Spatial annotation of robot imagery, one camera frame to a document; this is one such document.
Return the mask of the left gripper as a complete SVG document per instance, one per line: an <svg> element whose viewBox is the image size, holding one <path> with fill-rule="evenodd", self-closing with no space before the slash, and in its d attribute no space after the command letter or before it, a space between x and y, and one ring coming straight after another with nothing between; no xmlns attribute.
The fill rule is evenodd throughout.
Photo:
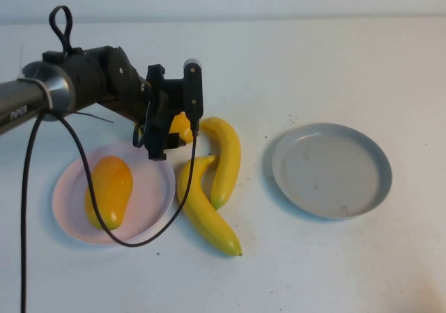
<svg viewBox="0 0 446 313"><path fill-rule="evenodd" d="M160 64L148 67L144 85L144 100L147 102L146 117L140 127L140 144L146 145L150 160L166 160L166 150L185 145L179 134L165 135L163 114L168 95L169 109L175 115L184 111L183 79L164 79L165 69Z"/></svg>

